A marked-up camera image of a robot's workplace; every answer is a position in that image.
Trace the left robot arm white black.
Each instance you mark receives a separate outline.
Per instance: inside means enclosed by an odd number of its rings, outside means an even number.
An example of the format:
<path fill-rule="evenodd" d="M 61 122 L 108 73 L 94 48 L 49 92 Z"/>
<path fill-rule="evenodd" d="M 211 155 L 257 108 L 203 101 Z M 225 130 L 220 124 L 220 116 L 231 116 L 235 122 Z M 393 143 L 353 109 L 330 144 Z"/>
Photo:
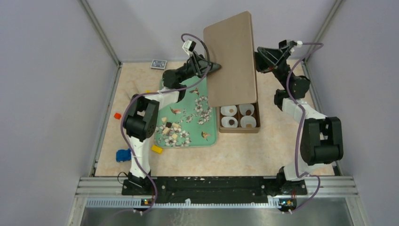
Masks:
<path fill-rule="evenodd" d="M 150 141 L 153 136 L 159 111 L 183 100 L 188 86 L 183 82 L 198 77 L 203 80 L 209 73 L 221 69 L 221 65 L 208 61 L 203 55 L 193 53 L 177 69 L 165 70 L 162 74 L 163 88 L 156 92 L 135 94 L 123 114 L 121 133 L 129 146 L 131 167 L 127 181 L 139 194 L 150 191 Z"/>

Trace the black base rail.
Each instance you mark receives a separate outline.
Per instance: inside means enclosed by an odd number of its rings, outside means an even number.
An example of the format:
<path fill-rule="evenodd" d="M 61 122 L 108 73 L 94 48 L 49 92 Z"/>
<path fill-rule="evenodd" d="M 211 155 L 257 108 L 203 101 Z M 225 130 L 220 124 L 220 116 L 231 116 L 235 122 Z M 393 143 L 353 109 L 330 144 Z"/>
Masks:
<path fill-rule="evenodd" d="M 247 204 L 266 203 L 269 196 L 306 195 L 302 181 L 286 181 L 281 176 L 244 177 L 156 177 L 141 181 L 125 179 L 122 195 L 145 195 L 155 198 L 156 204 Z"/>

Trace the yellow block near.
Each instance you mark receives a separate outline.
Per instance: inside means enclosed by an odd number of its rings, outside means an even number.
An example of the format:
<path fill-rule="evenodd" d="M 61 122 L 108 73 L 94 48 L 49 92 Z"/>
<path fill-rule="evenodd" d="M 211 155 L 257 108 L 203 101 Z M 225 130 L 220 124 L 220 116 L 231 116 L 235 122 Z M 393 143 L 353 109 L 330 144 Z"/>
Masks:
<path fill-rule="evenodd" d="M 155 153 L 158 153 L 158 154 L 162 154 L 162 152 L 163 152 L 163 149 L 162 149 L 161 147 L 156 146 L 156 145 L 153 145 L 153 146 L 151 147 L 151 150 L 152 150 L 153 152 L 155 152 Z"/>

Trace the white paper cup near right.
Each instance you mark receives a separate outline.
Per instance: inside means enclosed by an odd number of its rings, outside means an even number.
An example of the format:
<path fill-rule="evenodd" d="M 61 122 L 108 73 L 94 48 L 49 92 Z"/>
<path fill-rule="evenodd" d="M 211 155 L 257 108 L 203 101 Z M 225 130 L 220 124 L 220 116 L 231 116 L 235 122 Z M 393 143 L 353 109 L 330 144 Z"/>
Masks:
<path fill-rule="evenodd" d="M 247 128 L 246 127 L 247 124 L 251 124 L 252 128 L 256 128 L 257 127 L 257 122 L 256 122 L 255 117 L 253 117 L 253 116 L 243 116 L 240 119 L 240 126 L 242 128 Z"/>

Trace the brown chocolate box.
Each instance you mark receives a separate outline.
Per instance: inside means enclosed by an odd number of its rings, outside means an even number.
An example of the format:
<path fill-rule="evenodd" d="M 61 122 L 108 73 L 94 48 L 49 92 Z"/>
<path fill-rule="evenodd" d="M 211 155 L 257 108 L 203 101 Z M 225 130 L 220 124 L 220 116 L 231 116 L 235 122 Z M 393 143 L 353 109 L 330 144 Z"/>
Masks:
<path fill-rule="evenodd" d="M 256 128 L 242 128 L 240 126 L 240 119 L 243 117 L 243 115 L 241 115 L 240 111 L 239 111 L 239 105 L 235 105 L 237 107 L 237 114 L 235 116 L 233 116 L 234 118 L 237 119 L 238 121 L 238 127 L 237 128 L 224 128 L 221 126 L 221 118 L 224 117 L 221 113 L 220 113 L 220 107 L 217 107 L 217 116 L 218 116 L 218 129 L 219 132 L 221 133 L 237 133 L 237 134 L 253 134 L 253 133 L 258 133 L 260 131 L 261 128 L 261 121 L 260 121 L 260 113 L 259 113 L 259 106 L 258 103 L 251 103 L 255 106 L 255 113 L 252 115 L 253 117 L 255 117 L 256 122 L 257 122 L 257 127 Z"/>

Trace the blue card deck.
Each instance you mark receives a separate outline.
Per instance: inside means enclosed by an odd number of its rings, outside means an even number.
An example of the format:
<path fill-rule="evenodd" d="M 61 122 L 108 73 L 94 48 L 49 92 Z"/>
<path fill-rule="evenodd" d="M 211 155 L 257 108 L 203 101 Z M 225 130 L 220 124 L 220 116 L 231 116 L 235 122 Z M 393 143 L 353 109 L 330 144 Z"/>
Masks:
<path fill-rule="evenodd" d="M 167 66 L 167 60 L 153 59 L 150 68 L 156 70 L 165 70 Z"/>

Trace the blue toy car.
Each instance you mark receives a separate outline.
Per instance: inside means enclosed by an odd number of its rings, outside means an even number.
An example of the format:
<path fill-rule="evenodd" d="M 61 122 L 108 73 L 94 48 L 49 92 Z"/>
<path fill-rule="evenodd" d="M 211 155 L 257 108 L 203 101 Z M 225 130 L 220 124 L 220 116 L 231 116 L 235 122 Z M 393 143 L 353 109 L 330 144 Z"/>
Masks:
<path fill-rule="evenodd" d="M 120 149 L 116 152 L 115 160 L 116 162 L 126 162 L 131 161 L 131 150 L 130 149 Z"/>

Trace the red small block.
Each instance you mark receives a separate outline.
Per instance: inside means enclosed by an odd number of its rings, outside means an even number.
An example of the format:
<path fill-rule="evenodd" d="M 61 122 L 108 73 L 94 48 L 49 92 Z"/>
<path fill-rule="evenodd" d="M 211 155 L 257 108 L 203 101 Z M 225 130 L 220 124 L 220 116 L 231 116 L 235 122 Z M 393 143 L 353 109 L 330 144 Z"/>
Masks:
<path fill-rule="evenodd" d="M 122 115 L 120 113 L 115 113 L 114 114 L 114 118 L 117 119 L 117 120 L 120 120 L 121 117 L 122 117 Z"/>

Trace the brown box lid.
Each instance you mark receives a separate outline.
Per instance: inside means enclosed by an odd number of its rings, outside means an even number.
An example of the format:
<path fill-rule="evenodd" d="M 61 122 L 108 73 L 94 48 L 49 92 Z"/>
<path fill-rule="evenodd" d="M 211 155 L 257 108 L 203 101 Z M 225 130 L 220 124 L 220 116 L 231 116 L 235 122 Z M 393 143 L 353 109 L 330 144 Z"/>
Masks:
<path fill-rule="evenodd" d="M 211 107 L 255 103 L 257 81 L 252 15 L 244 11 L 203 30 L 210 60 L 221 66 L 207 76 Z"/>

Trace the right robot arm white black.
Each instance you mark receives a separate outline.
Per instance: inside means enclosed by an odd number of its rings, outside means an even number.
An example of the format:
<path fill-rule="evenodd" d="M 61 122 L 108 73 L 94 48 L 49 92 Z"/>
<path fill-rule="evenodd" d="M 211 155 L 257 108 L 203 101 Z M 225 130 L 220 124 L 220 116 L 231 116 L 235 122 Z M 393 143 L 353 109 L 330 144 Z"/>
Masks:
<path fill-rule="evenodd" d="M 301 41 L 284 40 L 278 48 L 258 47 L 255 65 L 259 73 L 271 72 L 282 85 L 274 95 L 274 104 L 298 123 L 294 160 L 280 168 L 274 183 L 268 186 L 271 195 L 288 194 L 301 187 L 303 179 L 314 170 L 343 158 L 341 120 L 328 117 L 311 107 L 304 97 L 311 80 L 297 76 L 287 63 Z"/>

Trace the green floral tray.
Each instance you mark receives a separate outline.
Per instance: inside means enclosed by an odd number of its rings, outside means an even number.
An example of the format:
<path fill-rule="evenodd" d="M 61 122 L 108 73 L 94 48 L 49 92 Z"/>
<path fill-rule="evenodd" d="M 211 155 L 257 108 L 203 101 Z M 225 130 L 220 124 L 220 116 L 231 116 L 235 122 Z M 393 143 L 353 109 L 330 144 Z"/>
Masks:
<path fill-rule="evenodd" d="M 208 147 L 217 141 L 216 110 L 208 104 L 207 80 L 187 89 L 183 100 L 158 113 L 154 142 L 161 148 Z"/>

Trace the white paper cup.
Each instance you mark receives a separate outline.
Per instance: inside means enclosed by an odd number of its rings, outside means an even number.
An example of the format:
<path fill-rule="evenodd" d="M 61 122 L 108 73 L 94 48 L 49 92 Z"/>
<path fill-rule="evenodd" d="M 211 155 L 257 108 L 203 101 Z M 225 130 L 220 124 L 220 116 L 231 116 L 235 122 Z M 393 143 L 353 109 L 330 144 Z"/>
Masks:
<path fill-rule="evenodd" d="M 237 107 L 235 105 L 222 106 L 220 107 L 220 113 L 223 116 L 235 116 L 237 114 Z"/>
<path fill-rule="evenodd" d="M 229 120 L 234 120 L 235 124 L 234 125 L 229 125 Z M 238 121 L 236 118 L 232 116 L 225 116 L 221 118 L 221 126 L 224 128 L 237 128 L 238 127 Z"/>
<path fill-rule="evenodd" d="M 256 128 L 257 127 L 257 122 L 256 122 L 255 117 L 253 117 L 253 116 L 243 116 L 240 119 L 240 126 L 242 128 L 247 128 L 246 127 L 247 124 L 251 124 L 252 128 Z"/>
<path fill-rule="evenodd" d="M 239 111 L 241 115 L 246 116 L 246 111 L 251 110 L 251 115 L 252 116 L 255 113 L 255 106 L 253 104 L 241 104 L 239 105 Z"/>

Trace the white paper cup near left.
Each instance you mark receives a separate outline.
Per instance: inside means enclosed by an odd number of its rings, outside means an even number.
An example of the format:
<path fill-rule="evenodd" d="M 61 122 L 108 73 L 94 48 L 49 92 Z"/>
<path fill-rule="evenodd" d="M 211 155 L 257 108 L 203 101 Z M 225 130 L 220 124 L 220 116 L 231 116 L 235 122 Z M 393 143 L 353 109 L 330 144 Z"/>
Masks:
<path fill-rule="evenodd" d="M 235 124 L 234 125 L 229 125 L 229 120 L 234 120 Z M 232 116 L 225 116 L 221 118 L 221 126 L 224 128 L 237 128 L 238 127 L 238 121 L 236 118 Z"/>

